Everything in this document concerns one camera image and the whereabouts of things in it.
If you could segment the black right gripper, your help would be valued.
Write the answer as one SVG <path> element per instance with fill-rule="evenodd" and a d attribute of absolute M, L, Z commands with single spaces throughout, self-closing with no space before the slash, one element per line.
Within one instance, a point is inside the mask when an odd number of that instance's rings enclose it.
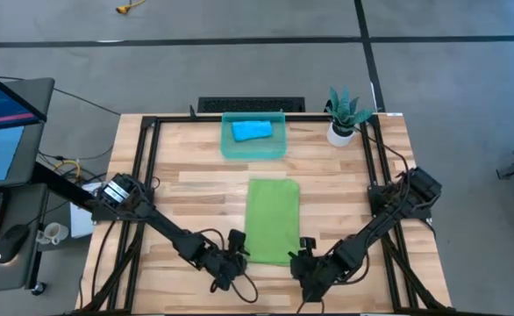
<path fill-rule="evenodd" d="M 300 249 L 296 254 L 288 252 L 290 273 L 300 284 L 303 302 L 318 303 L 331 288 L 339 273 L 338 265 L 332 262 L 332 253 L 341 241 L 337 241 L 321 256 L 313 255 L 313 249 L 317 246 L 314 238 L 301 237 L 299 242 Z"/>

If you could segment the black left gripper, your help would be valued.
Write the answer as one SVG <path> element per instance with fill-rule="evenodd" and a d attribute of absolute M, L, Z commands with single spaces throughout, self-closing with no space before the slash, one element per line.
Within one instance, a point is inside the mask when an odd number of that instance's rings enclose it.
<path fill-rule="evenodd" d="M 246 272 L 246 257 L 250 253 L 245 248 L 246 234 L 232 229 L 228 235 L 228 248 L 217 245 L 208 248 L 203 267 L 214 277 L 210 291 L 228 291 L 236 277 Z"/>

